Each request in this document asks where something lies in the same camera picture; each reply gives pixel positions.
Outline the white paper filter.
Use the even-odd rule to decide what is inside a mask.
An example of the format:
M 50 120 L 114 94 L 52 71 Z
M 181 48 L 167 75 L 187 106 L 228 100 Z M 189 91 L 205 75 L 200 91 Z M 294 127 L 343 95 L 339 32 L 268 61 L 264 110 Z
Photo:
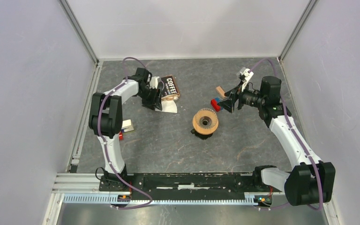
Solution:
M 174 100 L 167 100 L 161 102 L 162 109 L 159 110 L 158 108 L 155 109 L 157 112 L 164 112 L 164 113 L 177 113 L 177 105 Z

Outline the coffee filter box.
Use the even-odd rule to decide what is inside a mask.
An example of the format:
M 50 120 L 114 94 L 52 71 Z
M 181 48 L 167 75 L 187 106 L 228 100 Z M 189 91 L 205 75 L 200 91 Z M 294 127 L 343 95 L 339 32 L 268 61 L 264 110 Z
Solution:
M 162 86 L 162 100 L 163 101 L 176 101 L 180 97 L 180 90 L 176 84 L 175 77 L 168 75 L 161 77 Z

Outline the clear glass dripper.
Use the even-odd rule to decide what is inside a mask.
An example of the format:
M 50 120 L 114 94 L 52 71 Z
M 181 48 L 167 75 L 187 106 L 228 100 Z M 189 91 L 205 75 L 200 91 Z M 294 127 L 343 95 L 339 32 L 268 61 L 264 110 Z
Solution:
M 201 128 L 213 128 L 218 125 L 218 116 L 214 110 L 203 108 L 195 114 L 195 121 Z

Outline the wooden ring holder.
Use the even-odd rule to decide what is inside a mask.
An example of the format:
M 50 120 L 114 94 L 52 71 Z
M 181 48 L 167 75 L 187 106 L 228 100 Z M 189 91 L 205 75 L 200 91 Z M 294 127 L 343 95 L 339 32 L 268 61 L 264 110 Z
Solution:
M 193 116 L 192 125 L 197 133 L 211 135 L 218 128 L 218 116 L 214 110 L 203 108 Z

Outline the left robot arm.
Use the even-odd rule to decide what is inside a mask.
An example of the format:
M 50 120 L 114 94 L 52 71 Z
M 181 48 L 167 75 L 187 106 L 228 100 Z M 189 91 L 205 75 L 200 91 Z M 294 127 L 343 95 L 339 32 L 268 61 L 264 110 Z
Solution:
M 89 128 L 93 130 L 103 149 L 105 167 L 102 179 L 117 191 L 128 187 L 126 165 L 120 149 L 119 134 L 123 126 L 123 104 L 131 97 L 140 97 L 142 106 L 162 110 L 161 79 L 145 68 L 137 68 L 133 76 L 104 93 L 92 95 Z

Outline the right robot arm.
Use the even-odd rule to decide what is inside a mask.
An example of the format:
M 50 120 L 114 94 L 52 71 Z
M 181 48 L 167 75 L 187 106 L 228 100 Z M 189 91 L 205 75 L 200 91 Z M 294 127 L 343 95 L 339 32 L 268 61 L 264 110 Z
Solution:
M 224 93 L 218 105 L 232 113 L 248 105 L 258 109 L 260 118 L 279 140 L 292 166 L 285 172 L 275 166 L 257 166 L 252 186 L 264 191 L 269 186 L 283 192 L 292 206 L 307 205 L 314 210 L 323 208 L 331 200 L 336 169 L 331 162 L 323 162 L 309 147 L 294 124 L 291 112 L 281 96 L 281 79 L 262 78 L 260 89 L 250 90 L 250 83 L 242 80 Z

